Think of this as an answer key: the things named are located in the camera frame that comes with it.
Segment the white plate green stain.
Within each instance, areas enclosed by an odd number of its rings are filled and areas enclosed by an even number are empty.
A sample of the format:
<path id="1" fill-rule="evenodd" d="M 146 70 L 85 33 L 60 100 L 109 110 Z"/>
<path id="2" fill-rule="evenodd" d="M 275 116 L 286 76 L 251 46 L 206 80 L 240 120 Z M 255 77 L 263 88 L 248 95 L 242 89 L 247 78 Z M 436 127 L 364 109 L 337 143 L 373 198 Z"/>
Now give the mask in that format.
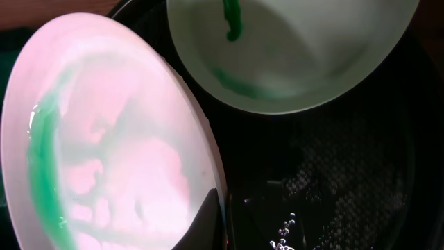
<path id="1" fill-rule="evenodd" d="M 129 28 L 56 17 L 12 68 L 1 166 L 21 249 L 173 249 L 227 186 L 210 123 L 183 78 Z"/>

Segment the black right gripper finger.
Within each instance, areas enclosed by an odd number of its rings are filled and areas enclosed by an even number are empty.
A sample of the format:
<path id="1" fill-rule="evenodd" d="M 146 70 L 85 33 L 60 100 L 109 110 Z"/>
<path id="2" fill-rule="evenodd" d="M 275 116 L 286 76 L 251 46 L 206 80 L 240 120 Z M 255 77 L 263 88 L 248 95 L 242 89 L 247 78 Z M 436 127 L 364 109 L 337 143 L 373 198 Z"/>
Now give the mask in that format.
<path id="1" fill-rule="evenodd" d="M 205 197 L 188 231 L 173 250 L 226 250 L 227 236 L 216 188 Z"/>

